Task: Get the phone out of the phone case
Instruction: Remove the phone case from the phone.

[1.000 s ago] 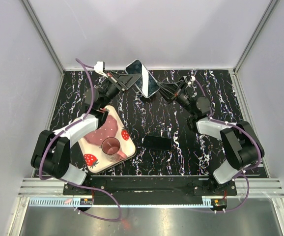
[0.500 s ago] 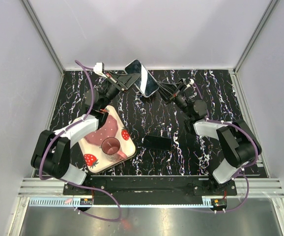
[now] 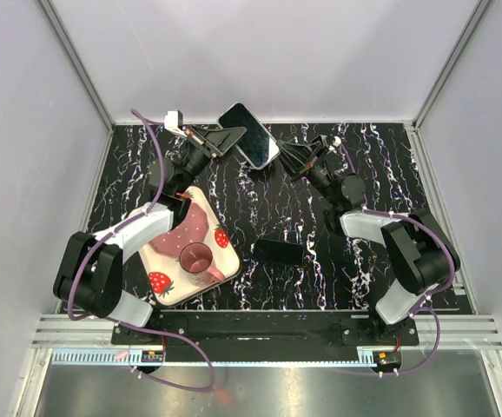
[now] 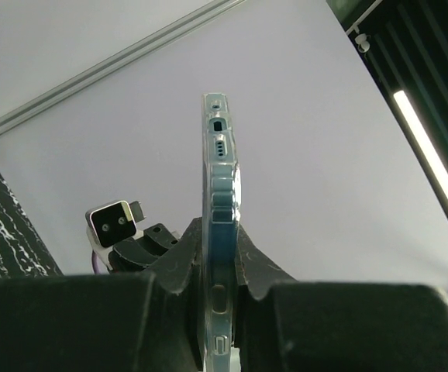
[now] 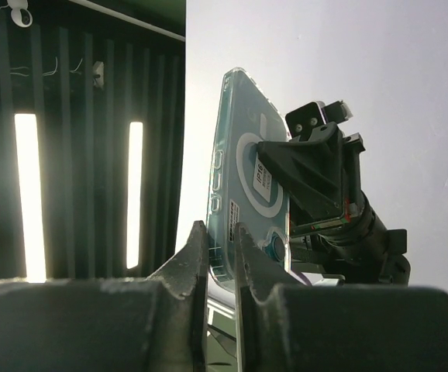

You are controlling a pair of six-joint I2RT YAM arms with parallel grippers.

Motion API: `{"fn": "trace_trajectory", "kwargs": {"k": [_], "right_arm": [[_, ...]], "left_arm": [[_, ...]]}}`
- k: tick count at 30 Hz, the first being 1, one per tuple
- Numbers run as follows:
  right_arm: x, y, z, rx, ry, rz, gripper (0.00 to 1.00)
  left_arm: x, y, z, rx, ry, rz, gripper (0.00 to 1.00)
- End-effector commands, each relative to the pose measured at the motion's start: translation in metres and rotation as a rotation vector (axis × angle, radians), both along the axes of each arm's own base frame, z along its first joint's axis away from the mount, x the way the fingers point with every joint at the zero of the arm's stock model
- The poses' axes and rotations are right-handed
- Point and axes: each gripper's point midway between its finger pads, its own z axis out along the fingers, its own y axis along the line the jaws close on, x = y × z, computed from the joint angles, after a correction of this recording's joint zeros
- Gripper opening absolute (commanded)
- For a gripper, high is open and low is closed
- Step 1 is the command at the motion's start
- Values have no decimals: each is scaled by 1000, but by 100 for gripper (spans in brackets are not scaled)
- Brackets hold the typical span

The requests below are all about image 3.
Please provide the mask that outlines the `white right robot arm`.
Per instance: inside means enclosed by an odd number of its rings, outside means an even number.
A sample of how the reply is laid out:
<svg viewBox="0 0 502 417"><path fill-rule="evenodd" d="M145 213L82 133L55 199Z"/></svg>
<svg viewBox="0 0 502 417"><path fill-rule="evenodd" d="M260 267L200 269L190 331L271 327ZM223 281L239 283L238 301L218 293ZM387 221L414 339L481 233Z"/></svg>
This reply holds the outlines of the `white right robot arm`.
<svg viewBox="0 0 502 417"><path fill-rule="evenodd" d="M365 330L371 341L387 344L433 295L452 286L460 269L456 249L428 210L395 214L369 209L356 172L336 175L327 165L327 153L340 146L338 137L317 136L307 144L279 141L277 146L291 179L307 179L328 201L329 231L386 249L395 279L370 308Z"/></svg>

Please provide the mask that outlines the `phone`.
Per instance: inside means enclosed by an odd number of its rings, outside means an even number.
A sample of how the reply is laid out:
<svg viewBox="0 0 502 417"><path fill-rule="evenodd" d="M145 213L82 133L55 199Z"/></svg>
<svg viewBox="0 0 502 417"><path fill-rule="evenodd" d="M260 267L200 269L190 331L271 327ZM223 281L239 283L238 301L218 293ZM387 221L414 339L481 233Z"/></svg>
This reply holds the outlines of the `phone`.
<svg viewBox="0 0 502 417"><path fill-rule="evenodd" d="M243 103L233 104L218 117L217 123L224 129L240 127L246 129L236 148L252 169L266 168L280 154L272 134Z"/></svg>

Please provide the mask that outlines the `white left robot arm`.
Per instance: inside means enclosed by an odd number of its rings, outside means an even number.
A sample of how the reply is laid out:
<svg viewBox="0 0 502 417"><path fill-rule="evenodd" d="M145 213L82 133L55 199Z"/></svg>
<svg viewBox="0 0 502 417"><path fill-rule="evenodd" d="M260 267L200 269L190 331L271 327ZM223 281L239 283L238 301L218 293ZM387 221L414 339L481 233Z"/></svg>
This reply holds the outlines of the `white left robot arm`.
<svg viewBox="0 0 502 417"><path fill-rule="evenodd" d="M156 153L157 166L149 173L149 202L131 217L97 233L74 233L53 287L54 296L66 303L72 321L90 316L124 321L143 344L159 337L161 323L150 316L149 304L123 290L123 265L151 240L188 218L188 187L211 161L229 156L247 130L204 129L178 122L169 132L184 138L186 150L176 161L161 151Z"/></svg>

